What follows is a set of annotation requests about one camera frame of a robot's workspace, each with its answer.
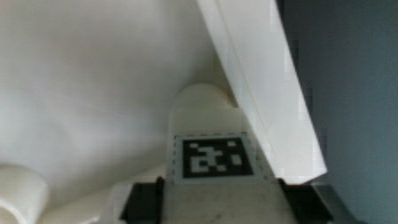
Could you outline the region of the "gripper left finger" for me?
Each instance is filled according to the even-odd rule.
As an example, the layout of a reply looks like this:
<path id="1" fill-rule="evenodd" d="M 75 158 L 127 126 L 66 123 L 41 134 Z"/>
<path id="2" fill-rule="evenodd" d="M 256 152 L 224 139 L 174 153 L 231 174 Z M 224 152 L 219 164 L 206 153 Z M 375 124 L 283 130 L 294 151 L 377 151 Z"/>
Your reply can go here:
<path id="1" fill-rule="evenodd" d="M 111 196 L 105 224 L 160 224 L 166 179 L 116 185 Z"/>

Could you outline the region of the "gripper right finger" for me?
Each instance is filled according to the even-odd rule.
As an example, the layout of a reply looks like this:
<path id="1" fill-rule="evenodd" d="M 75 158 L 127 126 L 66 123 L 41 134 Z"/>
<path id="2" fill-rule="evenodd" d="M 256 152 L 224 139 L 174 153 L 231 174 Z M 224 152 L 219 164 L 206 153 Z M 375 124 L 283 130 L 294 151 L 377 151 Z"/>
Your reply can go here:
<path id="1" fill-rule="evenodd" d="M 359 224 L 327 184 L 290 185 L 279 180 L 299 224 Z"/>

